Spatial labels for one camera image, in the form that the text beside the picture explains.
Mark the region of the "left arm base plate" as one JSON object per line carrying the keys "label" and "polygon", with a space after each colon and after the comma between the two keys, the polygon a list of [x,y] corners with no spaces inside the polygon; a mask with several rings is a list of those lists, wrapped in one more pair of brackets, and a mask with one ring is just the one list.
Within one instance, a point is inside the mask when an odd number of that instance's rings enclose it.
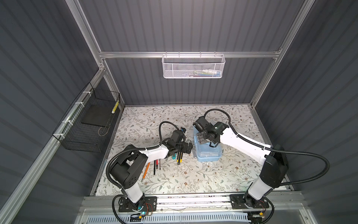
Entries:
{"label": "left arm base plate", "polygon": [[157,209],[157,197],[143,196],[138,202],[134,203],[130,199],[121,197],[118,202],[119,212],[154,212]]}

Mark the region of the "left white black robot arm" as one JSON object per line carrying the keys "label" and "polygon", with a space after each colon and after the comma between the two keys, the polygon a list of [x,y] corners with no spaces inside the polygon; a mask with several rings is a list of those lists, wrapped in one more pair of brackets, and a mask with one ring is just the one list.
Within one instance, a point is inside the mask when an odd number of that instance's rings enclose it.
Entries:
{"label": "left white black robot arm", "polygon": [[117,186],[131,203],[139,203],[144,194],[138,180],[146,164],[175,154],[191,153],[193,145],[186,142],[185,132],[185,128],[174,130],[172,136],[158,146],[138,148],[128,145],[108,162],[105,171],[108,181]]}

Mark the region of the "blue plastic tool box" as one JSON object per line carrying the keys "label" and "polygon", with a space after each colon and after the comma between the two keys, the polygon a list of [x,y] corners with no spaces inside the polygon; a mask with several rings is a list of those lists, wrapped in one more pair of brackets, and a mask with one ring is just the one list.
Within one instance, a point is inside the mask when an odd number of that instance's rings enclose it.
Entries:
{"label": "blue plastic tool box", "polygon": [[218,161],[222,157],[222,148],[220,145],[217,147],[210,147],[210,143],[200,144],[197,134],[199,133],[195,127],[193,127],[194,133],[194,145],[195,145],[195,157],[199,162],[211,162]]}

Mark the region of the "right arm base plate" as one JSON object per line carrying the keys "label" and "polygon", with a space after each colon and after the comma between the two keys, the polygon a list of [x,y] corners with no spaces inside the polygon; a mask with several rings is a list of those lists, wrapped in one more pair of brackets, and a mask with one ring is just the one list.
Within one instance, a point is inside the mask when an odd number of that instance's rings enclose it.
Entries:
{"label": "right arm base plate", "polygon": [[233,209],[264,209],[269,208],[269,203],[266,199],[255,200],[245,194],[231,194],[229,199]]}

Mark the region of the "yellow black utility knife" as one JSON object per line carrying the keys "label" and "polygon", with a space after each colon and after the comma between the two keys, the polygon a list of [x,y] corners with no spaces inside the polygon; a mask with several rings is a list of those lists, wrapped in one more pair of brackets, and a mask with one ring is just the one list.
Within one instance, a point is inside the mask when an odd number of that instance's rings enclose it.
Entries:
{"label": "yellow black utility knife", "polygon": [[178,159],[177,159],[177,164],[180,165],[181,162],[182,162],[182,157],[183,157],[183,153],[182,152],[179,152],[178,153]]}

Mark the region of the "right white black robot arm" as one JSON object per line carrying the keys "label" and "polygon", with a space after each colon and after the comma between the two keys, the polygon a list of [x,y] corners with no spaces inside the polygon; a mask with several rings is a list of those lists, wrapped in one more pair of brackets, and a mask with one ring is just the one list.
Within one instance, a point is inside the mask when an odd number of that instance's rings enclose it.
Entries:
{"label": "right white black robot arm", "polygon": [[243,196],[244,203],[253,208],[273,189],[278,188],[288,171],[288,160],[285,153],[273,152],[270,145],[254,141],[237,133],[232,125],[222,122],[212,124],[205,117],[199,117],[193,123],[198,131],[200,144],[209,142],[210,147],[219,143],[228,145],[251,157],[262,166],[260,175],[256,178]]}

